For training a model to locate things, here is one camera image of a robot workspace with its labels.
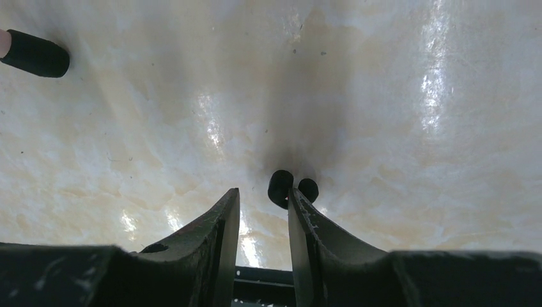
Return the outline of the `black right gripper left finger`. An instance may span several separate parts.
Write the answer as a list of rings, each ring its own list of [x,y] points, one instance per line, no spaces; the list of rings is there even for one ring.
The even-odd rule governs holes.
[[[110,246],[1,244],[2,306],[230,306],[240,192],[171,235]]]

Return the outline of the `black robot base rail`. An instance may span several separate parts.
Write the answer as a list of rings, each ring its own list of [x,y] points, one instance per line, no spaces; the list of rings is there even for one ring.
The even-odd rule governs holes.
[[[231,306],[296,306],[292,272],[236,266]]]

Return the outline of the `black earbud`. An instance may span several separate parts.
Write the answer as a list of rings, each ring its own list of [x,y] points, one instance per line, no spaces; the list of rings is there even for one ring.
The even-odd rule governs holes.
[[[288,191],[293,187],[294,177],[286,170],[273,173],[268,184],[268,198],[278,207],[288,209]],[[304,178],[298,183],[298,190],[313,203],[319,196],[318,184],[311,178]]]

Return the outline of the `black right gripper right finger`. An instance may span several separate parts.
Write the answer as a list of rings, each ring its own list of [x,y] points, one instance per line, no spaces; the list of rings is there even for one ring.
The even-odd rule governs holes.
[[[390,251],[348,233],[298,190],[288,196],[298,306],[540,306],[541,255]]]

